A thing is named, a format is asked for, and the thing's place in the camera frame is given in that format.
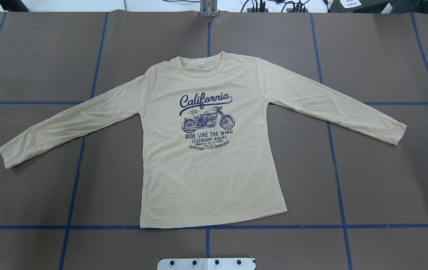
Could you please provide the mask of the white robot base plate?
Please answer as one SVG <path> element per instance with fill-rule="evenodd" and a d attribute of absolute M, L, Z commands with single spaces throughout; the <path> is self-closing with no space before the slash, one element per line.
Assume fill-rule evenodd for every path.
<path fill-rule="evenodd" d="M 158 270 L 255 270 L 254 258 L 165 258 Z"/>

